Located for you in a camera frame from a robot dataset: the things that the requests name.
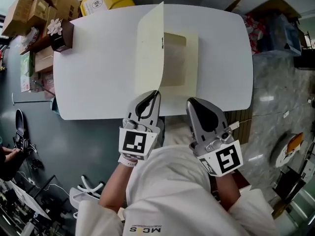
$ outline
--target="white flower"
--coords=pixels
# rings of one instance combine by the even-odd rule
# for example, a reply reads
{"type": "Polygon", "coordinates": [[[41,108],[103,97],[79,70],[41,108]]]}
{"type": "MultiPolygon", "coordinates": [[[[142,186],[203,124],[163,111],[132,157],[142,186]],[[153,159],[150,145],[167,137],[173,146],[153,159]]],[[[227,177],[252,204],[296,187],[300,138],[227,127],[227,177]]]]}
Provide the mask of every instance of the white flower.
{"type": "Polygon", "coordinates": [[[61,35],[61,32],[63,30],[61,27],[61,20],[59,20],[59,18],[57,18],[56,20],[52,19],[47,29],[48,29],[47,34],[50,34],[51,36],[56,33],[58,35],[61,35]]]}

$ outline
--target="white shirt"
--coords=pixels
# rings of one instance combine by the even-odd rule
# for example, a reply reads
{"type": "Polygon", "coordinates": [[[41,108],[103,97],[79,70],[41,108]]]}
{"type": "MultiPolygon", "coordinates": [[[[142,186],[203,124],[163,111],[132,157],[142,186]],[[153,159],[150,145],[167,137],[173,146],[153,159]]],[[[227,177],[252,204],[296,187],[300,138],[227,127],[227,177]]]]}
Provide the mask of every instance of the white shirt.
{"type": "Polygon", "coordinates": [[[82,201],[77,236],[278,235],[260,190],[242,195],[226,212],[210,193],[207,171],[188,146],[168,146],[139,161],[128,183],[125,225],[97,203],[82,201]]]}

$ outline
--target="open box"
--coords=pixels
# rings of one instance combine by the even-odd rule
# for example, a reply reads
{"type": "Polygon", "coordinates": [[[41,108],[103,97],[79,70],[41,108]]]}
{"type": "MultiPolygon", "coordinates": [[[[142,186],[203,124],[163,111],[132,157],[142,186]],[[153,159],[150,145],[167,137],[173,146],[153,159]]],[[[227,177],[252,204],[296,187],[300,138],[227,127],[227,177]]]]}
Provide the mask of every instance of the open box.
{"type": "Polygon", "coordinates": [[[196,96],[198,35],[164,28],[164,4],[146,14],[137,28],[135,93],[159,90],[161,100],[196,96]]]}

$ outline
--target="gray floor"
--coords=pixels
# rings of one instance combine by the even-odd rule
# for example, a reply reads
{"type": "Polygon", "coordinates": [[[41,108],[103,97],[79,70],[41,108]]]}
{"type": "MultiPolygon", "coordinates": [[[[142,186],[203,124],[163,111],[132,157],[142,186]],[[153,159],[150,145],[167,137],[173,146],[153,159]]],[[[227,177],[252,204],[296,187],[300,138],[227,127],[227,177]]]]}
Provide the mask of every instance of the gray floor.
{"type": "Polygon", "coordinates": [[[253,66],[252,127],[249,142],[242,146],[245,164],[240,171],[253,188],[260,188],[266,200],[271,201],[276,197],[272,185],[280,169],[270,166],[269,158],[278,138],[291,131],[304,132],[305,141],[313,139],[315,110],[307,99],[313,91],[315,72],[294,68],[292,58],[264,54],[254,55],[253,66]],[[289,115],[283,118],[286,111],[289,115]]]}
{"type": "MultiPolygon", "coordinates": [[[[15,135],[15,111],[21,109],[27,117],[31,142],[37,145],[38,157],[45,170],[32,172],[40,185],[51,175],[65,190],[81,183],[80,176],[86,175],[93,184],[106,182],[117,165],[118,134],[121,119],[65,121],[54,114],[49,103],[11,103],[15,100],[41,100],[43,93],[20,92],[19,41],[11,42],[6,51],[8,68],[0,74],[0,136],[4,145],[12,145],[15,135]]],[[[255,55],[254,60],[254,111],[250,141],[242,146],[244,166],[240,169],[254,188],[261,188],[266,200],[276,194],[272,183],[279,176],[279,169],[269,165],[273,146],[287,130],[305,132],[311,140],[311,124],[315,112],[306,104],[310,94],[310,81],[315,72],[301,71],[293,67],[291,58],[271,58],[255,55]],[[283,118],[287,110],[290,114],[283,118]]],[[[26,165],[21,171],[29,176],[26,165]]],[[[66,195],[52,186],[61,197],[66,195]]]]}

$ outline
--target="label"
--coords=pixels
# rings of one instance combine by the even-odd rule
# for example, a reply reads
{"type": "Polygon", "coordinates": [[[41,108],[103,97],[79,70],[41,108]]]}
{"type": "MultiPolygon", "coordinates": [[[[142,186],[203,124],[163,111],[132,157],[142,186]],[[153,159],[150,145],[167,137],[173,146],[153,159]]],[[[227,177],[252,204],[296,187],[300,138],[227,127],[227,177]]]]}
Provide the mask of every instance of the label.
{"type": "Polygon", "coordinates": [[[90,15],[101,10],[108,10],[108,8],[104,0],[86,0],[84,10],[87,15],[90,15]]]}
{"type": "Polygon", "coordinates": [[[120,128],[119,152],[127,158],[145,160],[156,144],[158,134],[120,128]]]}
{"type": "Polygon", "coordinates": [[[198,157],[211,176],[221,177],[243,165],[240,142],[222,144],[217,150],[198,157]]]}
{"type": "Polygon", "coordinates": [[[45,13],[46,5],[44,5],[42,2],[38,2],[38,7],[40,7],[42,9],[42,12],[45,13]]]}

